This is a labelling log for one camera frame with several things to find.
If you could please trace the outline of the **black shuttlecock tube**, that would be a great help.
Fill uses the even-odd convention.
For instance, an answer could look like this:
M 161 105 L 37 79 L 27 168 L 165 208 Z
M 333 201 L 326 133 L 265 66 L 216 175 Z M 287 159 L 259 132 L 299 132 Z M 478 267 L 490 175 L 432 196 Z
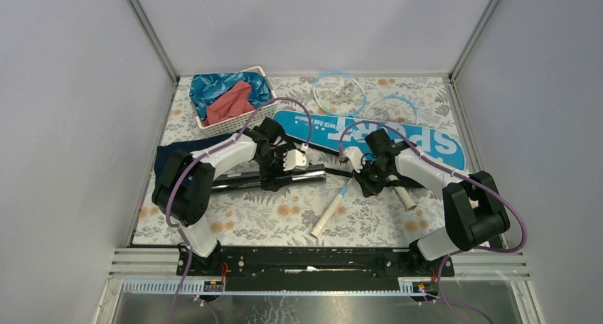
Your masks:
M 261 189 L 261 179 L 270 175 L 302 175 L 307 183 L 324 183 L 326 181 L 326 168 L 324 165 L 311 165 L 305 170 L 285 171 L 283 174 L 261 174 L 258 172 L 244 172 L 240 174 L 221 175 L 213 182 L 213 193 L 226 193 L 241 190 Z

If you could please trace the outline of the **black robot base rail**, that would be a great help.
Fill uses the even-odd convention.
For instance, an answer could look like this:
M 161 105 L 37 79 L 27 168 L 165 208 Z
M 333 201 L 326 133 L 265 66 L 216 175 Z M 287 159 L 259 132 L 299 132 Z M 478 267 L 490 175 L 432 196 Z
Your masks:
M 226 291 L 397 291 L 399 278 L 434 281 L 453 264 L 408 249 L 218 245 L 207 257 L 178 246 L 179 276 L 216 276 Z

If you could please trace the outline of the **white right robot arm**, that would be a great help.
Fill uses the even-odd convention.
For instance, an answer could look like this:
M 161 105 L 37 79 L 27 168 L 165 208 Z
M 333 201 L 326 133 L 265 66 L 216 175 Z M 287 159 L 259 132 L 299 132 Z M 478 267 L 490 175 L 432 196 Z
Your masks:
M 407 264 L 414 274 L 424 276 L 436 259 L 469 251 L 509 229 L 507 212 L 487 172 L 468 174 L 438 163 L 416 146 L 394 141 L 384 129 L 367 135 L 365 142 L 374 158 L 359 158 L 361 167 L 355 174 L 364 197 L 378 195 L 390 176 L 402 176 L 443 202 L 444 226 L 409 245 Z

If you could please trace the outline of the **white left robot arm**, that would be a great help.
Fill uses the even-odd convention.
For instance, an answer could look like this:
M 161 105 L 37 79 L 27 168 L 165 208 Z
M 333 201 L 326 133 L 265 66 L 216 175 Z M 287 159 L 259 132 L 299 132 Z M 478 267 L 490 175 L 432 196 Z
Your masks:
M 288 141 L 282 126 L 266 117 L 260 125 L 244 128 L 200 151 L 174 151 L 156 177 L 151 200 L 195 254 L 193 265 L 202 274 L 211 275 L 220 268 L 221 258 L 214 251 L 218 239 L 205 213 L 216 178 L 248 161 L 256 162 L 267 177 L 305 169 L 309 165 L 308 148 L 307 142 L 296 146 Z

